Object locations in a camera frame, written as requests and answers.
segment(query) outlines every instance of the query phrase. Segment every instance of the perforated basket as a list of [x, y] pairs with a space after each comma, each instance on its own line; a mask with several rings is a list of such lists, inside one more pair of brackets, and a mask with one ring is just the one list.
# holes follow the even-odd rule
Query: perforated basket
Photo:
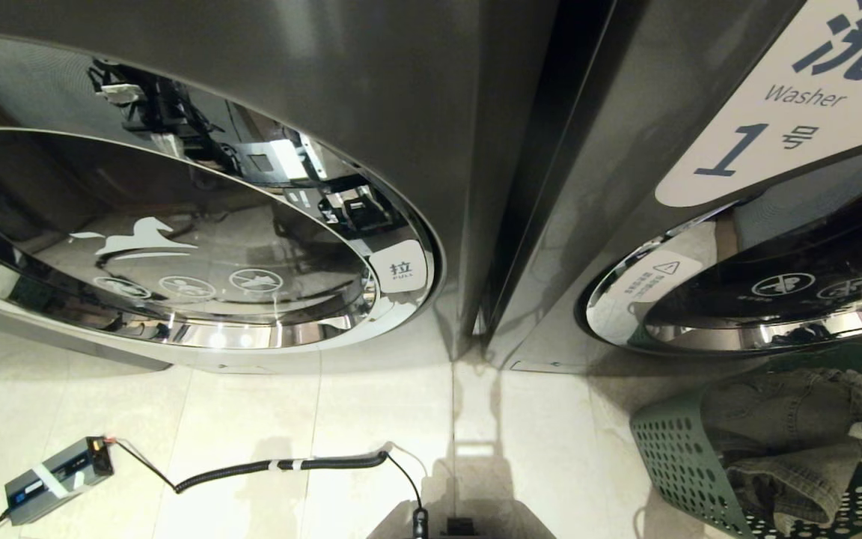
[[[862, 372], [862, 345], [780, 356], [753, 372], [835, 368]], [[707, 389], [678, 395], [634, 414], [630, 427], [654, 488], [668, 504], [733, 537], [777, 539], [780, 532], [743, 513], [704, 433], [700, 402]], [[798, 524], [787, 537], [831, 539], [862, 532], [862, 461], [831, 526]]]

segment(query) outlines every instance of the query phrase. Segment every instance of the front-load washer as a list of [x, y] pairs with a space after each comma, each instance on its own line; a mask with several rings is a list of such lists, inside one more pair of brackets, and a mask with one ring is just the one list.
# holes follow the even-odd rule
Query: front-load washer
[[0, 310], [203, 368], [458, 354], [554, 8], [0, 2]]
[[592, 17], [561, 23], [569, 48], [548, 53], [489, 358], [588, 372], [862, 340], [862, 2], [606, 17], [579, 69], [574, 28]]

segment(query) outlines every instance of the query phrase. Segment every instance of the tile floor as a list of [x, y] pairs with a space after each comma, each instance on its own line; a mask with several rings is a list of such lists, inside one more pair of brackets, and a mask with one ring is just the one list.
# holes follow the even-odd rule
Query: tile floor
[[[724, 537], [664, 504], [626, 410], [727, 372], [649, 377], [497, 372], [472, 352], [407, 368], [346, 368], [367, 346], [319, 357], [316, 373], [146, 372], [0, 335], [1, 485], [82, 436], [130, 440], [172, 480], [268, 457], [393, 455], [420, 484], [432, 529], [475, 518], [493, 537]], [[749, 368], [746, 362], [725, 371]], [[408, 534], [413, 494], [391, 465], [243, 475], [177, 496], [120, 449], [94, 491], [0, 539], [377, 538]]]

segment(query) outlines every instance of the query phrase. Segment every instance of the jeans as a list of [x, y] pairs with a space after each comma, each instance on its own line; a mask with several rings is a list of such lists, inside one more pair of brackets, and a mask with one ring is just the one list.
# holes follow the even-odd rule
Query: jeans
[[862, 458], [862, 374], [798, 369], [716, 383], [704, 429], [742, 508], [779, 532], [834, 521]]

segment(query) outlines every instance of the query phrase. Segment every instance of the white horse logo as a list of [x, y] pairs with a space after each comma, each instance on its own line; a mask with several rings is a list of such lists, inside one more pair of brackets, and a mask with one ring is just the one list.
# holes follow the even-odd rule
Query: white horse logo
[[[106, 245], [97, 250], [95, 255], [113, 255], [116, 252], [125, 252], [134, 249], [198, 249], [189, 243], [172, 242], [162, 235], [162, 231], [172, 232], [171, 226], [164, 224], [154, 217], [143, 217], [138, 219], [132, 226], [131, 236], [105, 236], [97, 232], [75, 232], [69, 236], [84, 240], [88, 238], [105, 238]], [[188, 256], [187, 252], [140, 252], [134, 255], [123, 255], [117, 259], [126, 258], [150, 258], [153, 256]]]

